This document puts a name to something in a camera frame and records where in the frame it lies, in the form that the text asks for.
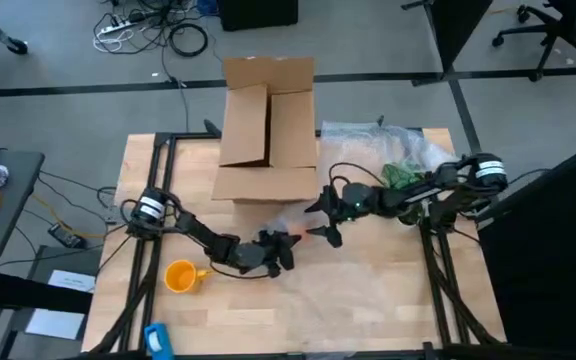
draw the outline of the chair wheel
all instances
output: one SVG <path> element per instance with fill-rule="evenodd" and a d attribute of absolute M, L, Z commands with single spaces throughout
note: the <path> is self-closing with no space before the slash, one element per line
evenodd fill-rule
<path fill-rule="evenodd" d="M 528 12 L 524 11 L 521 14 L 519 14 L 517 19 L 519 20 L 519 23 L 523 24 L 526 21 L 528 21 L 528 19 L 530 19 L 530 14 Z"/>
<path fill-rule="evenodd" d="M 492 39 L 492 46 L 500 47 L 504 44 L 504 38 L 501 36 L 497 36 L 496 38 Z"/>
<path fill-rule="evenodd" d="M 13 38 L 8 38 L 8 40 L 15 45 L 15 47 L 7 46 L 11 52 L 17 55 L 25 55 L 28 53 L 28 45 L 26 45 L 25 42 Z"/>
<path fill-rule="evenodd" d="M 532 82 L 537 82 L 541 80 L 542 77 L 544 77 L 544 73 L 542 71 L 535 71 L 534 73 L 528 75 L 528 79 L 530 79 Z"/>

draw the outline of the office chair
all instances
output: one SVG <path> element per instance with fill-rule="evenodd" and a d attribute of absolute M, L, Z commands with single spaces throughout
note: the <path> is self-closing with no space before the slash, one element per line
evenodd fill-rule
<path fill-rule="evenodd" d="M 544 65 L 550 56 L 557 37 L 566 40 L 576 49 L 576 0 L 548 0 L 548 3 L 544 4 L 544 6 L 553 7 L 559 11 L 561 13 L 561 19 L 557 20 L 541 10 L 522 5 L 517 10 L 520 23 L 525 23 L 530 18 L 530 14 L 534 14 L 543 21 L 544 24 L 503 30 L 492 40 L 492 46 L 499 47 L 504 43 L 504 35 L 524 33 L 546 34 L 546 38 L 541 42 L 541 45 L 546 47 L 544 54 L 541 56 L 535 72 L 529 75 L 530 81 L 533 82 L 539 81 L 543 77 Z"/>

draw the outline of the open cardboard box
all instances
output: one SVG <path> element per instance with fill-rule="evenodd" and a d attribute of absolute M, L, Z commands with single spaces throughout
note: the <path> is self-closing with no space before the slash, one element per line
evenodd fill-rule
<path fill-rule="evenodd" d="M 224 60 L 228 84 L 214 200 L 314 199 L 312 58 Z"/>

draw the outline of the chair base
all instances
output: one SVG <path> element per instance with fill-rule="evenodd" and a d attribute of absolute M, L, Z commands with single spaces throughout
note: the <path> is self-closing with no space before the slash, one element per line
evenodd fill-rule
<path fill-rule="evenodd" d="M 513 28 L 502 30 L 497 34 L 492 40 L 492 46 L 499 47 L 504 43 L 504 35 L 511 35 L 511 34 L 527 34 L 527 33 L 545 33 L 546 38 L 541 42 L 542 46 L 545 46 L 544 53 L 541 56 L 541 60 L 539 61 L 539 65 L 535 72 L 531 74 L 528 78 L 530 81 L 537 82 L 541 80 L 544 74 L 544 66 L 546 65 L 546 61 L 548 57 L 550 57 L 550 53 L 555 45 L 555 41 L 558 37 L 566 40 L 570 45 L 572 45 L 576 49 L 576 33 L 571 34 L 570 32 L 566 31 L 564 27 L 561 25 L 560 21 L 553 18 L 552 16 L 544 13 L 541 10 L 535 9 L 531 6 L 520 6 L 517 10 L 517 17 L 519 22 L 524 23 L 530 17 L 530 14 L 535 15 L 543 22 L 543 25 L 534 25 L 534 26 L 525 26 L 520 28 Z"/>

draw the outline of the power strip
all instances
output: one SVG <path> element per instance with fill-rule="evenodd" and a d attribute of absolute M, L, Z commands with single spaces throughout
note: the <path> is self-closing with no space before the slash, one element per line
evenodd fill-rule
<path fill-rule="evenodd" d="M 130 20 L 120 21 L 119 25 L 117 25 L 117 26 L 106 26 L 105 28 L 101 29 L 101 31 L 99 32 L 99 35 L 110 34 L 112 32 L 123 30 L 125 28 L 129 28 L 129 27 L 135 26 L 135 25 L 137 25 L 137 24 L 130 22 Z"/>

